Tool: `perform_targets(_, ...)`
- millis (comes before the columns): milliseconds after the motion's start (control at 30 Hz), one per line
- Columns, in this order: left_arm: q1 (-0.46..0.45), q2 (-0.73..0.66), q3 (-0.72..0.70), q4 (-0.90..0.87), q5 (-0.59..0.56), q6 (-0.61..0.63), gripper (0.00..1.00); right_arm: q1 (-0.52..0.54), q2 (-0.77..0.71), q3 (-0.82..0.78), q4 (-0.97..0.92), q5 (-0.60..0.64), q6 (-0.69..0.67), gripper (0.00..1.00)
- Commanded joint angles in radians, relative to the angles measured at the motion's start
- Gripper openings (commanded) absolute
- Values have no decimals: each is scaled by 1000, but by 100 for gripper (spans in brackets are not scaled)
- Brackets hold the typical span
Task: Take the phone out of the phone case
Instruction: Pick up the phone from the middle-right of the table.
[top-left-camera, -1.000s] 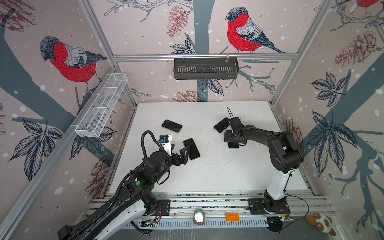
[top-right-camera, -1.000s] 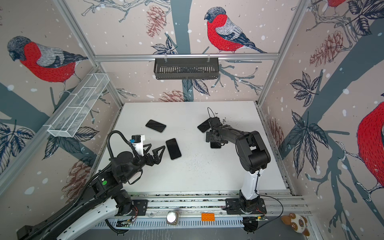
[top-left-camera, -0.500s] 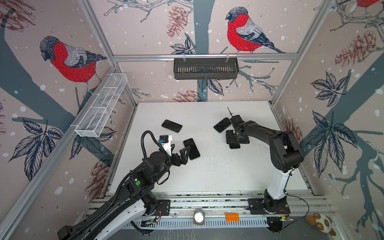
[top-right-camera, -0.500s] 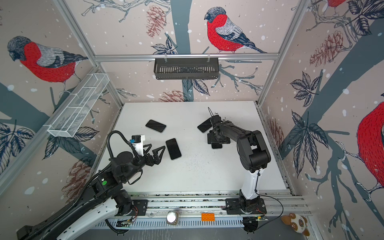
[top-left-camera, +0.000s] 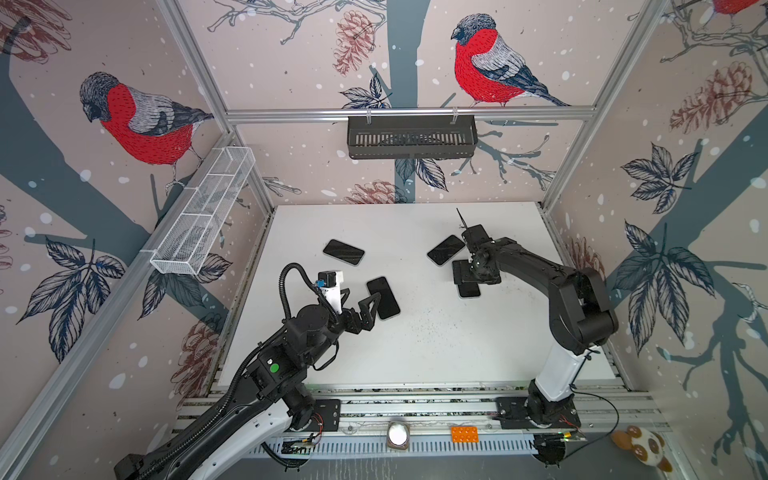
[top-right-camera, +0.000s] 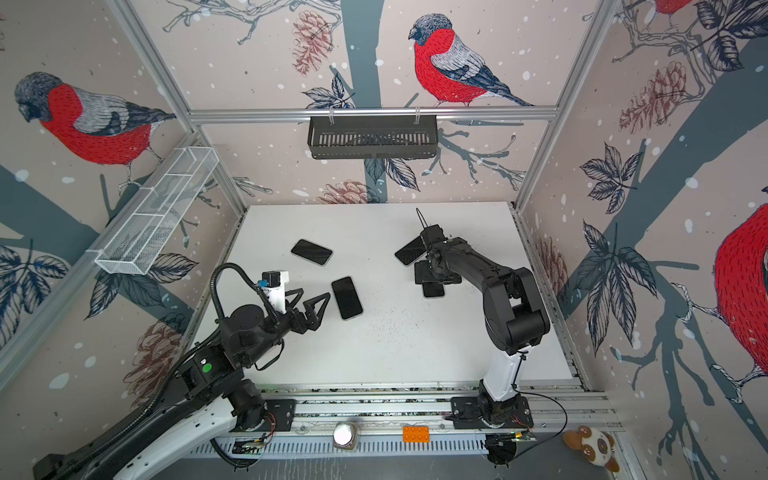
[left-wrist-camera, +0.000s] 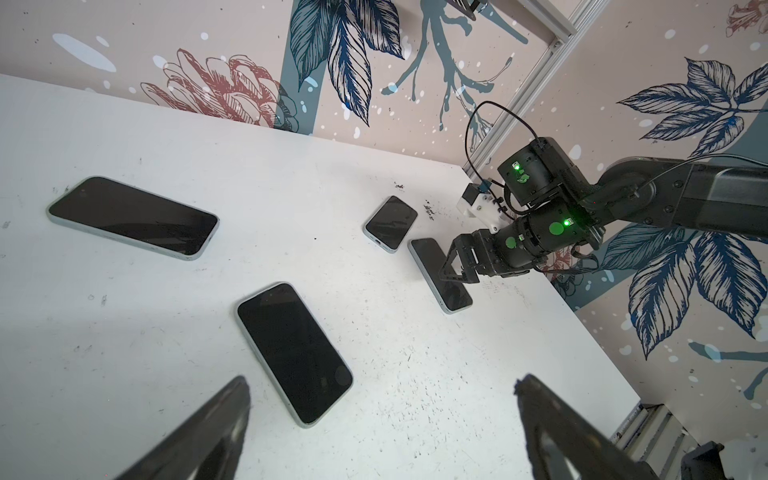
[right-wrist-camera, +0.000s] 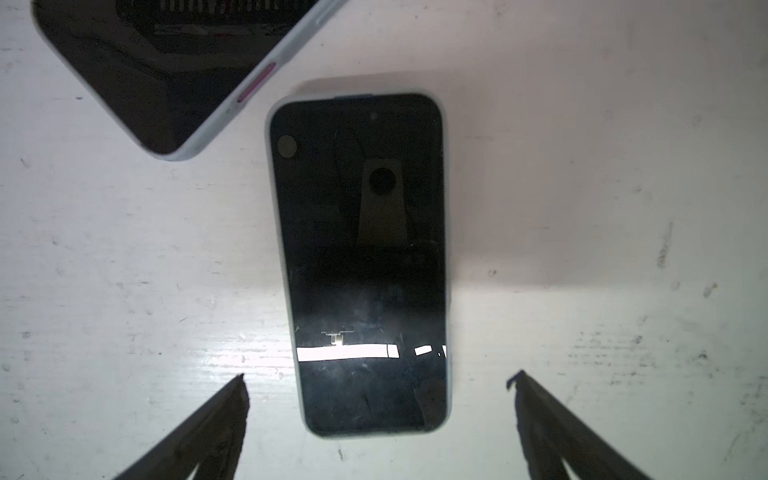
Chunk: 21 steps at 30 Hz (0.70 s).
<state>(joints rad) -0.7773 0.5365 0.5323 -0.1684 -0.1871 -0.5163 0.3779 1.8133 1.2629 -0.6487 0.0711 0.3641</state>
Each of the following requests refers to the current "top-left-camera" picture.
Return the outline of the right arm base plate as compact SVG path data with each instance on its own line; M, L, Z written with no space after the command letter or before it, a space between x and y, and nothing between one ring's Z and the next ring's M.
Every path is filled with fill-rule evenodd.
M497 397L495 406L498 420L503 429L580 429L581 420L573 401L574 396L559 402L529 406L529 398L523 396Z

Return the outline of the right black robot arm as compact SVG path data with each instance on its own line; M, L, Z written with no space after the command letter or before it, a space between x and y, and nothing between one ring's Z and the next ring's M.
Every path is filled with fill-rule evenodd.
M558 421L573 405L573 384L592 348L617 332L618 320L599 272L575 269L539 256L510 238L491 238L484 227L465 227L468 261L454 269L454 280L496 285L506 272L548 298L548 325L554 339L542 370L528 387L526 415L537 427Z

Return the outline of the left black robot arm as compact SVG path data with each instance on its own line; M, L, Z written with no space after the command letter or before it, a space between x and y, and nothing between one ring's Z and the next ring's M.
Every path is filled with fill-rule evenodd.
M322 356L345 333L370 331L381 296L356 308L344 303L340 271L311 280L298 263L278 277L282 326L239 365L225 394L190 426L147 454L129 454L114 467L118 479L217 479L254 447L311 422L315 400L304 381L324 369Z

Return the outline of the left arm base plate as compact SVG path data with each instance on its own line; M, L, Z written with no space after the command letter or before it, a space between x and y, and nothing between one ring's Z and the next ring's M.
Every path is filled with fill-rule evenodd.
M292 423L290 432L337 432L341 417L341 401L339 399L320 399L314 404L314 410L303 426Z

